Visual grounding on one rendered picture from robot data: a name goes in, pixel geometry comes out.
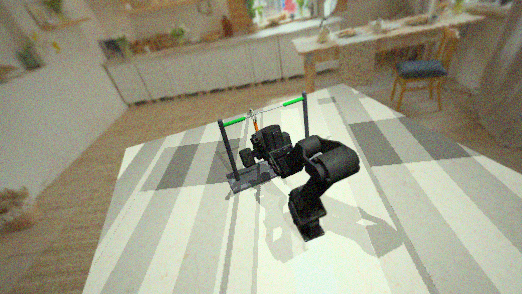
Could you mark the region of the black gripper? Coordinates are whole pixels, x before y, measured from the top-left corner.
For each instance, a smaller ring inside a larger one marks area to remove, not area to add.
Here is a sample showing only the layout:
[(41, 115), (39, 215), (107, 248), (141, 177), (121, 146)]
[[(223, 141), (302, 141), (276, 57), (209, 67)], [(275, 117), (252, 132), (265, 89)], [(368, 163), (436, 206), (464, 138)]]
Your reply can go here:
[[(288, 145), (290, 143), (292, 144), (289, 133), (284, 131), (284, 132), (282, 132), (282, 136), (283, 136), (285, 145)], [(264, 151), (259, 151), (257, 146), (253, 146), (253, 151), (251, 151), (250, 148), (245, 148), (245, 149), (239, 151), (239, 155), (242, 160), (243, 166), (248, 168), (248, 167), (251, 167), (256, 164), (255, 159), (254, 159), (255, 157), (259, 160), (263, 159), (264, 161), (266, 161), (268, 151), (269, 150), (267, 150), (267, 149), (265, 149)], [(268, 162), (268, 160), (267, 160), (267, 162)], [(271, 165), (269, 162), (268, 162), (268, 164)]]

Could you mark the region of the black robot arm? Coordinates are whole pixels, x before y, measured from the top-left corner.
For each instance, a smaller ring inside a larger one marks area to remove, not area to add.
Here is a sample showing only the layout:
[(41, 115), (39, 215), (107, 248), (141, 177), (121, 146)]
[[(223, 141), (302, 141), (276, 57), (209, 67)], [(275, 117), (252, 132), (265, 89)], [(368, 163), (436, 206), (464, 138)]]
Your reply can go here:
[[(269, 150), (267, 160), (282, 179), (305, 168), (310, 178), (290, 191), (288, 209), (304, 242), (325, 235), (319, 219), (327, 212), (320, 196), (332, 184), (359, 172), (358, 154), (339, 141), (318, 135), (299, 140), (295, 147), (291, 143), (285, 145), (280, 125), (264, 127), (251, 136), (251, 143), (259, 151)], [(319, 152), (322, 154), (310, 160)]]

